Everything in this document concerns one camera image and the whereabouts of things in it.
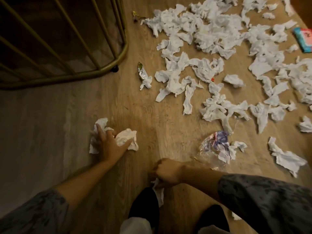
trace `forearm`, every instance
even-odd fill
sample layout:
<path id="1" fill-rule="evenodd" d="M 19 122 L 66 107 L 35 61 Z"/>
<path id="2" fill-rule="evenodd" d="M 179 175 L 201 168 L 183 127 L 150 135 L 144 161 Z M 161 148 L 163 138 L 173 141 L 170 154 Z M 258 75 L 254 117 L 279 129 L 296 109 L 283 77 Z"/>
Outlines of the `forearm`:
<path id="1" fill-rule="evenodd" d="M 227 173 L 212 169 L 196 168 L 185 165 L 181 171 L 181 182 L 193 186 L 222 203 L 218 195 L 218 183 Z"/>
<path id="2" fill-rule="evenodd" d="M 54 189 L 65 198 L 69 208 L 74 210 L 113 165 L 110 161 L 100 162 L 84 173 L 55 186 Z"/>

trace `person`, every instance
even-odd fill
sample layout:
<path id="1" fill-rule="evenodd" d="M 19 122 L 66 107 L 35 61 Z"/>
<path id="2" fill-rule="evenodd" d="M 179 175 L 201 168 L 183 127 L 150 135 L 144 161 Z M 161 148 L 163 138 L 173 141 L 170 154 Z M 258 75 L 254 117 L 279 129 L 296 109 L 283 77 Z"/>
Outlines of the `person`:
<path id="1" fill-rule="evenodd" d="M 123 146 L 115 142 L 115 131 L 103 133 L 99 125 L 101 160 L 88 171 L 69 179 L 13 210 L 0 220 L 0 233 L 67 233 L 72 212 L 92 188 L 123 156 L 131 140 Z M 299 185 L 260 176 L 228 174 L 209 168 L 196 168 L 163 158 L 151 176 L 158 188 L 180 183 L 191 185 L 225 205 L 259 234 L 312 233 L 312 190 Z M 159 206 L 156 193 L 145 188 L 134 200 L 121 234 L 157 232 Z M 229 225 L 219 205 L 212 205 L 196 225 L 198 234 L 229 233 Z"/>

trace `foot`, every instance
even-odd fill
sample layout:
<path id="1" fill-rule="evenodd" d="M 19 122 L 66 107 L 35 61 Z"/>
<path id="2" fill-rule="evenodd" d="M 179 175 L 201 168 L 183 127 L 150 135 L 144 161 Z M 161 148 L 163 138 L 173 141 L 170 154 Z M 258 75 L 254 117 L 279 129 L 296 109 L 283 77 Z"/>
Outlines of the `foot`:
<path id="1" fill-rule="evenodd" d="M 196 226 L 196 233 L 203 227 L 208 227 L 210 225 L 215 225 L 216 227 L 230 232 L 229 224 L 227 218 L 223 212 L 223 209 L 220 205 L 214 204 L 206 209 Z"/>
<path id="2" fill-rule="evenodd" d="M 158 227 L 158 200 L 152 188 L 145 188 L 133 201 L 128 218 L 131 217 L 145 218 L 149 221 L 151 228 Z"/>

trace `white pants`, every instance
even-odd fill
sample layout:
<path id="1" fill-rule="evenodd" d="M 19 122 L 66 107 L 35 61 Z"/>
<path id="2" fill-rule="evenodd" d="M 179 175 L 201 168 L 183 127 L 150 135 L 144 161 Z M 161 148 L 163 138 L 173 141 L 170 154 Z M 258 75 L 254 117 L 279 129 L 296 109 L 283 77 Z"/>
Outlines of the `white pants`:
<path id="1" fill-rule="evenodd" d="M 145 218 L 131 217 L 121 224 L 120 234 L 152 234 L 152 229 Z M 198 234 L 229 234 L 229 232 L 211 225 L 201 228 Z"/>

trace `hand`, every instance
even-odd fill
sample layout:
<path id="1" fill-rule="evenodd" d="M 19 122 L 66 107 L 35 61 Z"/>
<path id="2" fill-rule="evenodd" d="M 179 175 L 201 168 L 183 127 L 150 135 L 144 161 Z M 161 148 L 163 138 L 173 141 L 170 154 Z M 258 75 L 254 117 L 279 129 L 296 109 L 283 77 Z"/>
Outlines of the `hand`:
<path id="1" fill-rule="evenodd" d="M 185 164 L 181 162 L 163 158 L 158 161 L 151 176 L 160 179 L 157 188 L 172 187 L 181 183 L 184 167 Z"/>
<path id="2" fill-rule="evenodd" d="M 105 134 L 99 124 L 96 124 L 96 128 L 98 134 L 95 146 L 99 149 L 100 160 L 109 161 L 115 165 L 127 151 L 133 140 L 129 139 L 124 145 L 118 146 L 115 140 L 117 133 L 114 130 L 107 130 Z"/>

